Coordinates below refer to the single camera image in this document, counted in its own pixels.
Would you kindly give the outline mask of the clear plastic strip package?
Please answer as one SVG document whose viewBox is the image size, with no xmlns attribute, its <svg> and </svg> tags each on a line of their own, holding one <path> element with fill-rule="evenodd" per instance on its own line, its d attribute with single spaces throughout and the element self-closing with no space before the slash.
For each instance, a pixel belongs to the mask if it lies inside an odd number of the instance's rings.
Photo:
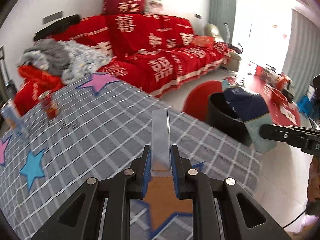
<svg viewBox="0 0 320 240">
<path fill-rule="evenodd" d="M 152 112 L 151 176 L 170 177 L 170 124 L 168 111 L 158 109 Z"/>
</svg>

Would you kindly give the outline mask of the black round trash bin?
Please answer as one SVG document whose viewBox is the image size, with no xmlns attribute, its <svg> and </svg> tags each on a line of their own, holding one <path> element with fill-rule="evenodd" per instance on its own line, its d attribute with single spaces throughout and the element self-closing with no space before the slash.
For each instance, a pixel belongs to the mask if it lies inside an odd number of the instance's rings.
<svg viewBox="0 0 320 240">
<path fill-rule="evenodd" d="M 228 105 L 222 92 L 209 96 L 205 123 L 248 147 L 252 143 L 244 122 Z"/>
</svg>

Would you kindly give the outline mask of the red round coffee table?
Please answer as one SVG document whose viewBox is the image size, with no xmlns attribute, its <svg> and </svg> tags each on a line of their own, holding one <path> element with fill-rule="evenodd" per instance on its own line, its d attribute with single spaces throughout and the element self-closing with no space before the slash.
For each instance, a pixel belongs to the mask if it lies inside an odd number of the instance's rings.
<svg viewBox="0 0 320 240">
<path fill-rule="evenodd" d="M 271 87 L 256 75 L 245 76 L 244 86 L 263 97 L 274 124 L 280 126 L 301 125 L 297 106 L 295 104 L 289 104 L 279 90 Z"/>
</svg>

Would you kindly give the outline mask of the red bowl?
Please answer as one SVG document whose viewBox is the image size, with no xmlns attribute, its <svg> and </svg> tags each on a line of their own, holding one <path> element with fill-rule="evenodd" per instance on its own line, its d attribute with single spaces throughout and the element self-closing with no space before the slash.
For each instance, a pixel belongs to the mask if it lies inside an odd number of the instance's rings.
<svg viewBox="0 0 320 240">
<path fill-rule="evenodd" d="M 282 104 L 287 103 L 287 98 L 284 96 L 284 94 L 281 91 L 275 88 L 271 88 L 271 101 L 276 105 L 280 106 Z"/>
</svg>

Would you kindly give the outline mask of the grey checked star tablecloth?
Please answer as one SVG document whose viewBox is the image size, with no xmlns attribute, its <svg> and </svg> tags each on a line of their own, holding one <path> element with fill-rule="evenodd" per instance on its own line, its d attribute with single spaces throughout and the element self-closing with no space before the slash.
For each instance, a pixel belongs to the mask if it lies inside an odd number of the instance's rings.
<svg viewBox="0 0 320 240">
<path fill-rule="evenodd" d="M 30 239 L 86 179 L 107 179 L 129 167 L 151 142 L 152 113 L 165 104 L 118 81 L 98 94 L 86 79 L 53 97 L 48 120 L 40 105 L 24 115 L 29 137 L 1 136 L 1 211 L 20 239 Z M 170 142 L 193 167 L 215 179 L 233 177 L 253 193 L 261 154 L 185 113 L 168 109 Z"/>
</svg>

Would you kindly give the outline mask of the red soda can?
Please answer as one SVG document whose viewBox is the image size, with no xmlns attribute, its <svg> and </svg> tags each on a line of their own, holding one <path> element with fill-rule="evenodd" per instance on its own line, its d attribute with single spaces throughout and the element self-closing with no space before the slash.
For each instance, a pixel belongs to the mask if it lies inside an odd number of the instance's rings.
<svg viewBox="0 0 320 240">
<path fill-rule="evenodd" d="M 38 98 L 47 118 L 53 119 L 59 114 L 58 104 L 52 99 L 52 92 L 47 90 L 43 92 Z"/>
</svg>

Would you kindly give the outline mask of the red plastic stool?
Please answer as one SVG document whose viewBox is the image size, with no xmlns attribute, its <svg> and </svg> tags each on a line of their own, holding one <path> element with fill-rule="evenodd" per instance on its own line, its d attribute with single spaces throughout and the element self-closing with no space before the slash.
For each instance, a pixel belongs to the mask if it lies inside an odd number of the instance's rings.
<svg viewBox="0 0 320 240">
<path fill-rule="evenodd" d="M 221 81 L 207 81 L 196 86 L 184 101 L 182 112 L 204 122 L 208 112 L 209 96 L 222 92 Z"/>
</svg>

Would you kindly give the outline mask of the small red cushion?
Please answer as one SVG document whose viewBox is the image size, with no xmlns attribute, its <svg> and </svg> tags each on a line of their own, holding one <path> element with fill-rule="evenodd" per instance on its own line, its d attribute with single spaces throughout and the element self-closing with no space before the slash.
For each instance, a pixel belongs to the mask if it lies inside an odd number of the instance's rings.
<svg viewBox="0 0 320 240">
<path fill-rule="evenodd" d="M 212 36 L 194 36 L 191 44 L 194 46 L 207 48 L 207 49 L 213 49 L 215 43 L 215 38 Z"/>
</svg>

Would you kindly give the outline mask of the upright vacuum cleaner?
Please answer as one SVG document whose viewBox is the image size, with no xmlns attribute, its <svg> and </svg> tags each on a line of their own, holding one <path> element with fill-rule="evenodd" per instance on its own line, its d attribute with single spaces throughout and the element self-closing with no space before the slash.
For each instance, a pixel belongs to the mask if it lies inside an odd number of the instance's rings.
<svg viewBox="0 0 320 240">
<path fill-rule="evenodd" d="M 16 93 L 17 93 L 17 89 L 16 89 L 16 85 L 15 85 L 13 79 L 10 77 L 8 69 L 7 69 L 7 65 L 5 62 L 4 46 L 1 46 L 0 61 L 1 61 L 1 71 L 2 71 L 2 75 L 3 75 L 5 93 L 9 99 L 13 100 Z"/>
</svg>

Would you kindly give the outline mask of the grey blanket pile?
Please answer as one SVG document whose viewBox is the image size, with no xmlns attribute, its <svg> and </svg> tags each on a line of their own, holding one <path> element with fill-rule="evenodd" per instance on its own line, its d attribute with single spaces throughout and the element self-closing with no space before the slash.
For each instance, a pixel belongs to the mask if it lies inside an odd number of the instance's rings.
<svg viewBox="0 0 320 240">
<path fill-rule="evenodd" d="M 18 65 L 29 64 L 61 77 L 62 83 L 68 85 L 111 62 L 112 54 L 103 50 L 103 44 L 90 47 L 75 40 L 44 38 L 23 52 Z"/>
</svg>

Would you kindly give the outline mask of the teal curtain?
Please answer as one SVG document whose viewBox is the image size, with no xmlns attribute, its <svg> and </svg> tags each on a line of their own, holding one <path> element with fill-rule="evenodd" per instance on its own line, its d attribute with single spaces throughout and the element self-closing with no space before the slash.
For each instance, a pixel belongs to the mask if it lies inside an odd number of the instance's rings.
<svg viewBox="0 0 320 240">
<path fill-rule="evenodd" d="M 233 37 L 236 1 L 237 0 L 209 0 L 208 23 L 218 27 L 224 40 L 227 38 L 227 32 L 224 23 L 228 24 L 230 40 L 232 40 Z"/>
</svg>

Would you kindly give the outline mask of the red wedding sofa cover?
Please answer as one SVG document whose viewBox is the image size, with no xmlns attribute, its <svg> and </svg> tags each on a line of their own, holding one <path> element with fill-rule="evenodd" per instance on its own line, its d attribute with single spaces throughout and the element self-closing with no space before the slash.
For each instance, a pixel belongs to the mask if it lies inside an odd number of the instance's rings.
<svg viewBox="0 0 320 240">
<path fill-rule="evenodd" d="M 90 47 L 103 42 L 103 50 L 112 54 L 112 60 L 96 72 L 113 75 L 159 98 L 220 66 L 222 51 L 192 45 L 194 36 L 185 18 L 120 14 L 81 18 L 78 24 L 46 38 L 75 40 Z M 43 92 L 66 86 L 61 77 L 29 64 L 18 65 L 17 70 L 23 84 L 14 103 L 21 115 L 38 103 Z"/>
</svg>

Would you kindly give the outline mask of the black clothing on sofa back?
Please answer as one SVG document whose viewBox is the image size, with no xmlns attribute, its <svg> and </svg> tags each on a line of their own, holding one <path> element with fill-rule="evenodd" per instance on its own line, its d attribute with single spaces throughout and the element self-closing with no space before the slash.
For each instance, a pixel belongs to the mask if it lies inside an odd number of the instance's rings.
<svg viewBox="0 0 320 240">
<path fill-rule="evenodd" d="M 58 21 L 50 24 L 49 26 L 41 29 L 40 31 L 36 32 L 33 37 L 33 41 L 36 42 L 36 41 L 43 39 L 43 38 L 46 38 L 52 34 L 59 34 L 65 30 L 67 30 L 68 27 L 70 27 L 71 25 L 78 24 L 80 22 L 80 20 L 81 20 L 81 17 L 78 14 L 68 16 L 68 17 L 65 17 L 61 20 L 58 20 Z"/>
</svg>

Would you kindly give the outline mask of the white plush doll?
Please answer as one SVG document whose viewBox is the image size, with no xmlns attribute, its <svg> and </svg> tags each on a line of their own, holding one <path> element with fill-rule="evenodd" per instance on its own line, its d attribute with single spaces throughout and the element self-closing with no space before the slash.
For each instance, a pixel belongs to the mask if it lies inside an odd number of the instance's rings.
<svg viewBox="0 0 320 240">
<path fill-rule="evenodd" d="M 161 0 L 146 0 L 145 13 L 163 14 L 163 3 Z"/>
</svg>

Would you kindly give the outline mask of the red embroidered square pillow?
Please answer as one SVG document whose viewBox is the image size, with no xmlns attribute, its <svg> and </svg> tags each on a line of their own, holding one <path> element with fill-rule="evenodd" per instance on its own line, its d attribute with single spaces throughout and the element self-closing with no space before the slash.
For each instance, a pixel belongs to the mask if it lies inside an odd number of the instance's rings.
<svg viewBox="0 0 320 240">
<path fill-rule="evenodd" d="M 103 14 L 142 14 L 146 0 L 103 0 Z"/>
</svg>

